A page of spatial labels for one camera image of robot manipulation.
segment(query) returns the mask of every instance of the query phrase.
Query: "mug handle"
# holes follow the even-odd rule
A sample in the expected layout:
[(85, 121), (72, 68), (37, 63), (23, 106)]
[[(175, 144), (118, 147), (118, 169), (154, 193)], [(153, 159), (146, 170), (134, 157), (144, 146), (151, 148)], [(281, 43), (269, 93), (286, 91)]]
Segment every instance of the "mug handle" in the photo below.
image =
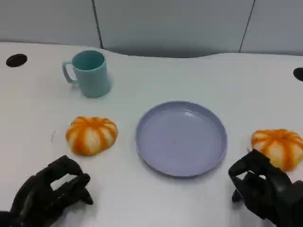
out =
[(72, 79), (72, 78), (70, 78), (70, 75), (68, 75), (68, 72), (67, 72), (67, 69), (66, 69), (66, 65), (68, 65), (68, 64), (71, 64), (71, 62), (70, 62), (70, 61), (64, 61), (64, 62), (62, 63), (63, 74), (64, 74), (64, 76), (65, 76), (67, 82), (69, 82), (70, 84), (76, 84), (77, 81), (74, 80), (74, 79)]

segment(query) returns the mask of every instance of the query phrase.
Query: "toy pumpkin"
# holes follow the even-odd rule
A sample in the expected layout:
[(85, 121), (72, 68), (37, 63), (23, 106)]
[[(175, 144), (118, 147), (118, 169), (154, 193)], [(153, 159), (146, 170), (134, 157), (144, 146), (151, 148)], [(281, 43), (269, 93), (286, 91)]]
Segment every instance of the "toy pumpkin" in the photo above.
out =
[(286, 129), (258, 130), (251, 136), (251, 144), (283, 171), (293, 170), (303, 158), (303, 140)]
[(117, 126), (109, 119), (80, 116), (71, 123), (66, 140), (75, 154), (92, 156), (111, 147), (117, 135)]

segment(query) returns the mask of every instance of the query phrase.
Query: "wall seam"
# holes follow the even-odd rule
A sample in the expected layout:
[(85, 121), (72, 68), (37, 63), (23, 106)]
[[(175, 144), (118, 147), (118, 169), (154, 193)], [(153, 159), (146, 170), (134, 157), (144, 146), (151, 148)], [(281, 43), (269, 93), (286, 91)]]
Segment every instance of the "wall seam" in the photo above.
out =
[(103, 48), (102, 38), (101, 38), (101, 31), (100, 31), (100, 27), (99, 27), (99, 21), (98, 21), (98, 17), (97, 17), (97, 11), (96, 11), (95, 0), (91, 0), (91, 2), (92, 2), (92, 5), (93, 5), (93, 12), (94, 12), (94, 17), (95, 17), (96, 25), (97, 25), (97, 32), (98, 32), (100, 47), (101, 47), (102, 49), (104, 49), (104, 48)]
[(242, 46), (243, 46), (243, 42), (244, 42), (244, 39), (245, 39), (245, 36), (246, 36), (246, 32), (247, 32), (248, 26), (250, 24), (251, 15), (252, 15), (252, 12), (255, 8), (255, 3), (256, 3), (256, 0), (253, 1), (252, 6), (251, 6), (250, 15), (248, 17), (248, 21), (247, 21), (247, 24), (246, 24), (246, 27), (245, 27), (245, 31), (244, 31), (243, 38), (242, 38), (241, 45), (240, 45), (240, 49), (239, 49), (239, 53), (242, 50)]

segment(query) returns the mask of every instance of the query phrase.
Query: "black hole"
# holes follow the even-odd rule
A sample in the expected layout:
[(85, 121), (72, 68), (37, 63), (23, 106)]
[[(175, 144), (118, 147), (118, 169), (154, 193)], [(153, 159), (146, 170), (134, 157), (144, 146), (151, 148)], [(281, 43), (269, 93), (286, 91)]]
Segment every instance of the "black hole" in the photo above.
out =
[(6, 60), (6, 65), (9, 67), (18, 67), (27, 61), (27, 56), (21, 53), (14, 54)]
[(303, 68), (296, 68), (294, 70), (294, 77), (303, 82)]

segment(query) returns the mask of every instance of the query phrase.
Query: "gray wall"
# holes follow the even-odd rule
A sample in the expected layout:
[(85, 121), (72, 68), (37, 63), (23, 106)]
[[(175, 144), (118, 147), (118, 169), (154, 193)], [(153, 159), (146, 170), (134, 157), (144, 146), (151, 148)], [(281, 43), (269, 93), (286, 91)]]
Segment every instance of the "gray wall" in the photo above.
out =
[(169, 57), (303, 54), (302, 9), (302, 0), (2, 0), (0, 42)]
[(253, 0), (95, 0), (103, 46), (128, 54), (238, 52)]
[(257, 0), (241, 52), (303, 54), (303, 0)]
[(100, 46), (90, 0), (1, 0), (0, 41)]

